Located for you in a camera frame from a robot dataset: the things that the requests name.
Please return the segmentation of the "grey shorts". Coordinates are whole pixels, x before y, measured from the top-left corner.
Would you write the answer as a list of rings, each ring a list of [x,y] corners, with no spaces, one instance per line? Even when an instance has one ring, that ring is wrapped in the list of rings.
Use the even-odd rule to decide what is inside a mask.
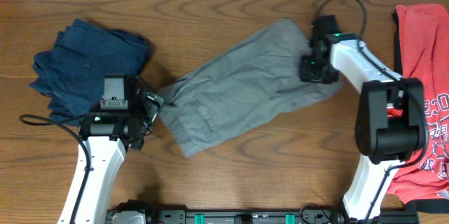
[[[329,99],[343,81],[303,82],[299,66],[309,54],[298,26],[277,20],[162,88],[160,117],[183,154],[191,157],[280,113]]]

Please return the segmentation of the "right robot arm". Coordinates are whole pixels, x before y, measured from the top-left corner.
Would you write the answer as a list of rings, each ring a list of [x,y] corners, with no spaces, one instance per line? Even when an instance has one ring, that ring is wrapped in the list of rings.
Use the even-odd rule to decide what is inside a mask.
[[[423,86],[378,60],[354,33],[315,32],[302,58],[302,81],[331,84],[343,74],[360,98],[354,137],[361,153],[334,223],[376,223],[396,172],[427,145]]]

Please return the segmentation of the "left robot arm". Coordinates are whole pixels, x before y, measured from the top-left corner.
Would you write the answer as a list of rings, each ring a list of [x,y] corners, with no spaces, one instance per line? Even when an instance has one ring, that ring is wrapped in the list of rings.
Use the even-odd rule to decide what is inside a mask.
[[[129,149],[141,150],[164,99],[139,75],[108,74],[102,98],[79,122],[76,170],[59,223],[103,223]]]

